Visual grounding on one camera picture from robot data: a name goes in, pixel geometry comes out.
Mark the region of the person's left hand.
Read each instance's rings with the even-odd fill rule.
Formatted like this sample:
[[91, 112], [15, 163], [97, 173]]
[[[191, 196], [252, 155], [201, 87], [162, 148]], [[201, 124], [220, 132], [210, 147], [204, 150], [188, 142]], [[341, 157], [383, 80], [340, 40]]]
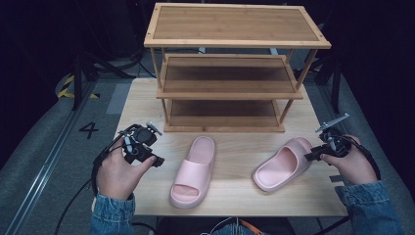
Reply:
[[96, 176], [99, 193], [115, 200], [127, 200], [156, 160], [151, 156], [138, 165], [129, 164], [123, 156], [123, 143], [122, 138], [115, 142]]

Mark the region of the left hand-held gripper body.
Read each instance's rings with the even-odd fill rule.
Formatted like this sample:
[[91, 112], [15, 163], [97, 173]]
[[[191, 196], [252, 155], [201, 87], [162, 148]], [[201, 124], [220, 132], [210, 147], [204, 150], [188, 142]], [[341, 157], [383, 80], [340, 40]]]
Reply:
[[134, 161], [143, 163], [153, 155], [151, 146], [158, 140], [156, 134], [161, 134], [151, 122], [145, 126], [132, 124], [122, 130], [119, 135], [124, 138], [122, 146], [125, 160], [132, 164]]

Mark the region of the wooden shoe rack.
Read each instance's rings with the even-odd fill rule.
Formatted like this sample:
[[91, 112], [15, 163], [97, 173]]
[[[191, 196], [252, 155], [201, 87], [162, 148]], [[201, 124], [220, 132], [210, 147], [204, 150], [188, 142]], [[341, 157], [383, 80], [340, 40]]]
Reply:
[[164, 128], [281, 132], [303, 75], [330, 42], [302, 6], [158, 3], [144, 39], [157, 76]]

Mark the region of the metal floor rail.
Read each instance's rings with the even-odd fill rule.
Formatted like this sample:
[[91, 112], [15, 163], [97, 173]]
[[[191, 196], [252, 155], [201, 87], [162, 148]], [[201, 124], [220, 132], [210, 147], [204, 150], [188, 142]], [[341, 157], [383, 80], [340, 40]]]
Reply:
[[13, 220], [9, 224], [4, 235], [20, 235], [28, 217], [30, 216], [33, 208], [35, 207], [40, 195], [42, 194], [59, 158], [63, 148], [67, 142], [71, 129], [74, 127], [75, 122], [81, 114], [83, 107], [89, 99], [93, 89], [95, 88], [95, 82], [87, 82], [84, 90], [77, 95], [77, 98], [83, 97], [83, 100], [77, 105], [75, 111], [69, 111], [63, 127], [59, 132], [59, 135], [54, 142], [54, 145], [48, 153], [42, 167], [35, 175], [30, 188], [27, 190], [25, 197], [20, 204], [19, 209], [15, 213]]

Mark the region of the person's right hand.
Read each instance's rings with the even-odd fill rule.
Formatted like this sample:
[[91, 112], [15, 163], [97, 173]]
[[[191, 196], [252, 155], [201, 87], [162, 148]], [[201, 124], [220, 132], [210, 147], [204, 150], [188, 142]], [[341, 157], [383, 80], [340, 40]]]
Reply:
[[351, 184], [360, 185], [374, 183], [378, 177], [362, 152], [354, 145], [343, 158], [333, 157], [327, 154], [320, 156], [321, 160], [328, 165], [333, 165], [339, 173]]

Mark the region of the person's denim lap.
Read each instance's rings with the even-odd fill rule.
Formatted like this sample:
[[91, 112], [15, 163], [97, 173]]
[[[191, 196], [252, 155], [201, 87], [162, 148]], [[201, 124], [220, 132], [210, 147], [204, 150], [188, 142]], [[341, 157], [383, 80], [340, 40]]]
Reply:
[[250, 228], [237, 225], [237, 224], [227, 224], [222, 228], [214, 230], [210, 235], [259, 235], [257, 232], [252, 231]]

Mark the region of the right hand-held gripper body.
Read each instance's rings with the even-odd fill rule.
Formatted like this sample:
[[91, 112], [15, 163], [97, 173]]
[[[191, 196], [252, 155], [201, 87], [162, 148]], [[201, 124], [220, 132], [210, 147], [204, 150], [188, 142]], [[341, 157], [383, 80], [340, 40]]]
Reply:
[[342, 117], [323, 122], [316, 132], [320, 132], [319, 138], [327, 145], [329, 149], [325, 155], [342, 158], [348, 154], [350, 145], [343, 139], [344, 135], [336, 128], [336, 124], [349, 117], [349, 114], [344, 114]]

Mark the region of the pink slipper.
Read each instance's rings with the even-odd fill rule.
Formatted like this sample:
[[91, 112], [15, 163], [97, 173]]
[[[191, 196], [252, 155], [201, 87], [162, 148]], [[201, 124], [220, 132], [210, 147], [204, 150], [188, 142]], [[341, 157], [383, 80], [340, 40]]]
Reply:
[[303, 174], [311, 165], [305, 155], [312, 144], [304, 137], [285, 143], [274, 156], [262, 163], [253, 173], [257, 187], [265, 192], [275, 192]]
[[194, 140], [170, 189], [169, 200], [179, 209], [199, 205], [208, 193], [215, 163], [214, 141], [206, 136]]

